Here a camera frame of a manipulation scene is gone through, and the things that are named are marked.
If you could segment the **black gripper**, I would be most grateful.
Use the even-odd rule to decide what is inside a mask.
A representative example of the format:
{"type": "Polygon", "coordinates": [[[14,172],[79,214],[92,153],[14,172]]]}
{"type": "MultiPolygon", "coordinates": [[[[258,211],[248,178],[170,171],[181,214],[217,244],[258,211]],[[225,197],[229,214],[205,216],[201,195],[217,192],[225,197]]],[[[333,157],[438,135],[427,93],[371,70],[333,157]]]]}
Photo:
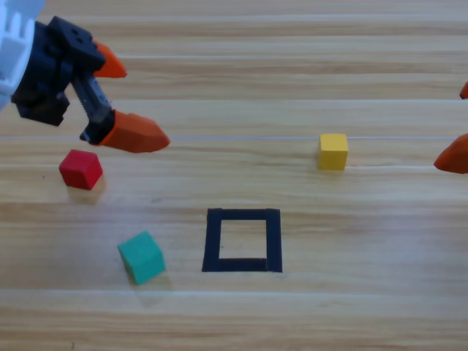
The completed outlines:
{"type": "Polygon", "coordinates": [[[112,110],[97,78],[125,78],[127,70],[91,32],[55,16],[35,23],[34,42],[26,71],[12,95],[22,118],[59,126],[69,107],[65,94],[73,85],[89,123],[80,139],[134,154],[162,150],[170,138],[149,119],[112,110]]]}

